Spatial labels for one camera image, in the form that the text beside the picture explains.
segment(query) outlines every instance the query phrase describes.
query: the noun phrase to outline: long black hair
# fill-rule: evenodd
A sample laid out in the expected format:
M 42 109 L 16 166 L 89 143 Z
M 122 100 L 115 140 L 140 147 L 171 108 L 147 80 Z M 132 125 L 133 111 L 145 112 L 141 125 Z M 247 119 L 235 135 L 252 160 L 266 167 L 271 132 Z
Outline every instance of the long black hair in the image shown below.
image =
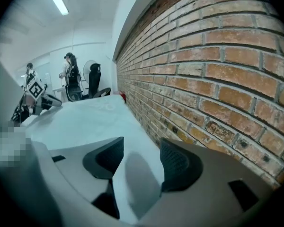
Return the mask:
M 70 60 L 71 60 L 71 65 L 72 65 L 73 67 L 78 67 L 76 56 L 71 55 Z
M 29 63 L 27 64 L 27 75 L 29 73 L 29 70 L 33 68 L 33 64 L 32 63 Z

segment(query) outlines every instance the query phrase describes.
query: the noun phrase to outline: white table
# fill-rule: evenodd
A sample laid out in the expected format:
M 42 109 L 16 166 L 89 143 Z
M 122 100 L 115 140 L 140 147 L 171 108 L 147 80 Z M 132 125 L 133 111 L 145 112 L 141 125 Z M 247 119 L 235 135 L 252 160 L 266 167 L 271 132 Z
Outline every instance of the white table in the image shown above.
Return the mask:
M 55 94 L 55 97 L 60 99 L 63 103 L 68 102 L 65 86 L 53 89 L 53 93 Z

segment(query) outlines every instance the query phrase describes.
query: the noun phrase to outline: brick wall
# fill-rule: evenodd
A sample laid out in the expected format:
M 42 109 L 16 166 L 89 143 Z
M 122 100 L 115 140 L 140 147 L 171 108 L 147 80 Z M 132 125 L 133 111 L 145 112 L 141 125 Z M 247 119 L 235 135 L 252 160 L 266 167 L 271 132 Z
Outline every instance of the brick wall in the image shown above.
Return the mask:
M 149 136 L 197 143 L 284 181 L 284 25 L 267 0 L 157 0 L 117 59 Z

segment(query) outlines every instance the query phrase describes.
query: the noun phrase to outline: pixelated blur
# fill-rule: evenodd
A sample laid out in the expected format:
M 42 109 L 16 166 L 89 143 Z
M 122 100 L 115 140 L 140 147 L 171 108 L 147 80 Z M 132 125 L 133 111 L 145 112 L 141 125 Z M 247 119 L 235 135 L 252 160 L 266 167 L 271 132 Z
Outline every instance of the pixelated blur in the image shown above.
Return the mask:
M 24 127 L 15 127 L 6 122 L 0 127 L 0 167 L 16 167 L 27 154 L 31 140 L 26 137 Z

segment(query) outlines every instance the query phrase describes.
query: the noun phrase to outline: white shirt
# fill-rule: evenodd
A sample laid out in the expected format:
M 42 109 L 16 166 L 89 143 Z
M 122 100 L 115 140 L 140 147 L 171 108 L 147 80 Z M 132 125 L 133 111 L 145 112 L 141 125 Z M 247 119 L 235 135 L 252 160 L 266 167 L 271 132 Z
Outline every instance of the white shirt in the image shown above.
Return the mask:
M 35 74 L 35 78 L 39 79 L 38 73 L 35 70 L 30 69 L 28 71 L 28 74 L 33 74 L 33 75 Z M 23 87 L 27 87 L 27 74 L 26 73 L 25 73 L 25 76 L 24 76 Z
M 66 77 L 66 72 L 67 72 L 69 67 L 70 67 L 70 64 L 67 61 L 64 62 L 64 65 L 62 67 L 62 72 L 59 74 L 60 78 Z

